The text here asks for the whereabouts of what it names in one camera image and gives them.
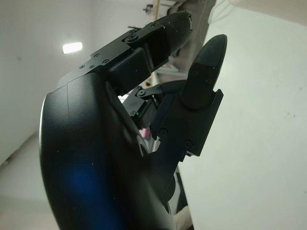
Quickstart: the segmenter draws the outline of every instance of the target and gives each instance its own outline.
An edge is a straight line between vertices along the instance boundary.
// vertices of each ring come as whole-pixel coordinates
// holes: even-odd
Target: fluorescent light
[[[82,50],[82,42],[75,42],[63,45],[63,53],[69,54],[72,52],[76,52]]]

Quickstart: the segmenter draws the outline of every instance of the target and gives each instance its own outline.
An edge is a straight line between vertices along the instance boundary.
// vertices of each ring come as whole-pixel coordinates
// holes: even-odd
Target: black robotic finger
[[[219,76],[226,53],[227,36],[211,38],[200,50],[181,92],[181,101],[186,108],[200,109],[212,103],[213,87]]]

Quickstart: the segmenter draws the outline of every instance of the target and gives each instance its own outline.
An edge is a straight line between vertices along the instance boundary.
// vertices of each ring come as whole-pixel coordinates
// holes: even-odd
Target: screw
[[[165,134],[167,134],[167,129],[165,129],[165,128],[162,128],[162,129],[160,129],[160,135],[165,135]]]
[[[140,91],[138,91],[138,93],[137,93],[137,95],[138,95],[139,97],[144,96],[145,94],[146,94],[145,90],[140,90]]]
[[[187,148],[187,149],[191,149],[191,148],[193,148],[193,144],[192,144],[191,141],[186,140],[186,141],[184,142],[184,147]]]
[[[138,39],[138,36],[136,34],[130,35],[127,37],[126,42],[133,42]]]
[[[106,59],[102,62],[103,65],[105,65],[106,63],[108,63],[110,60],[109,59]]]

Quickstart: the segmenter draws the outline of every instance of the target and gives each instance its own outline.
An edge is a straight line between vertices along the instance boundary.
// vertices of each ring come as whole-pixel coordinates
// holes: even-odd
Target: black mechanical part
[[[187,153],[201,153],[223,97],[213,91],[212,74],[218,75],[223,52],[213,46],[221,57],[214,58],[216,65],[203,58],[210,49],[200,54],[198,65],[206,71],[196,68],[187,81],[142,89],[138,84],[187,41],[190,14],[175,13],[133,31],[93,53],[44,100],[41,170],[61,230],[176,228],[167,209],[173,175]],[[208,73],[210,93],[201,96],[206,103],[189,107],[200,93],[191,90],[193,84],[203,84],[198,78]],[[121,104],[118,95],[134,87]],[[148,126],[161,140],[152,153],[139,133]]]
[[[165,64],[168,57],[186,43],[191,34],[190,16],[188,12],[178,12],[140,30],[134,29],[133,34],[126,32],[94,52],[91,59],[81,65],[83,68],[62,77],[57,88],[87,73],[97,73],[107,77],[118,95],[124,95]]]
[[[162,98],[167,94],[177,93],[185,80],[171,81],[151,88],[135,88],[124,101],[123,105],[138,129],[149,127],[156,115]]]
[[[226,46],[227,37],[218,35],[210,39],[196,56],[181,92],[181,101],[186,108],[200,109],[211,105]]]
[[[174,229],[142,172],[145,143],[111,91],[90,73],[44,101],[41,169],[59,228]]]
[[[152,168],[153,185],[163,202],[167,201],[165,197],[178,162],[183,161],[187,153],[201,154],[223,98],[222,91],[214,92],[214,84],[208,85],[206,79],[216,82],[226,45],[225,35],[213,37],[205,44],[192,64],[183,89],[164,98],[150,124],[153,137],[159,136],[161,140],[158,150],[149,154],[148,161]],[[212,50],[217,52],[210,63],[208,54]],[[195,71],[195,66],[198,74],[190,74]]]

